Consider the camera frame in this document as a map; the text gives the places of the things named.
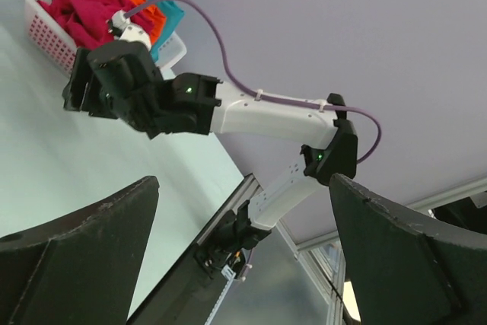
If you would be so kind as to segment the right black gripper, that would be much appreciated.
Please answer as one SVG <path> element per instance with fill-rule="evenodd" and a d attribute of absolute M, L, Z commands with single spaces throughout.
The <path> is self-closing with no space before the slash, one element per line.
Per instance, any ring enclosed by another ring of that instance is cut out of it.
<path fill-rule="evenodd" d="M 78 48 L 62 97 L 64 110 L 120 119 L 150 139 L 163 132 L 167 83 L 139 41 Z"/>

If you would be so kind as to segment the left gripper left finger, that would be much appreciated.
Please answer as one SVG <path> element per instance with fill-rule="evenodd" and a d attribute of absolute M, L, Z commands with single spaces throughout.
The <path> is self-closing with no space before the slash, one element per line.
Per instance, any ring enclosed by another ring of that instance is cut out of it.
<path fill-rule="evenodd" d="M 159 198 L 147 176 L 1 239 L 3 324 L 124 324 Z"/>

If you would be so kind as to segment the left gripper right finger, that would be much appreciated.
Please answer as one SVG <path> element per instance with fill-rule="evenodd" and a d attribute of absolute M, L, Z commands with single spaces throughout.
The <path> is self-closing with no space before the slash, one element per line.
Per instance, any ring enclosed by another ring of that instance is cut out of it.
<path fill-rule="evenodd" d="M 486 235 L 438 221 L 342 174 L 329 194 L 363 324 L 484 324 Z"/>

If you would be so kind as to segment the white plastic laundry basket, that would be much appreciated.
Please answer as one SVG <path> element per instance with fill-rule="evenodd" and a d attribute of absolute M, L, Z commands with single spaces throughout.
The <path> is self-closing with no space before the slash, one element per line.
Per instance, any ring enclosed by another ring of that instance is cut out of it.
<path fill-rule="evenodd" d="M 27 35 L 64 73 L 70 74 L 79 47 L 38 1 L 24 0 Z M 155 5 L 167 20 L 158 41 L 152 45 L 151 56 L 161 69 L 169 69 L 186 55 L 186 45 L 175 32 L 177 25 L 183 19 L 184 12 L 171 1 L 158 2 Z M 146 31 L 152 23 L 140 15 L 141 12 L 132 16 L 131 20 Z"/>

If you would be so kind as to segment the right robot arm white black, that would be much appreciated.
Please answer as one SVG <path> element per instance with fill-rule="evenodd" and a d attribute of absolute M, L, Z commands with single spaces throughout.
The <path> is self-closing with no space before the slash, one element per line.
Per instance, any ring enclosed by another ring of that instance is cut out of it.
<path fill-rule="evenodd" d="M 62 96 L 68 111 L 120 119 L 150 139 L 182 132 L 239 132 L 301 144 L 294 164 L 196 245 L 193 259 L 208 277 L 233 264 L 241 250 L 254 248 L 282 216 L 328 186 L 334 174 L 356 174 L 358 137 L 337 94 L 309 110 L 299 100 L 286 105 L 247 97 L 231 83 L 207 75 L 183 73 L 168 79 L 143 44 L 116 40 L 76 52 Z"/>

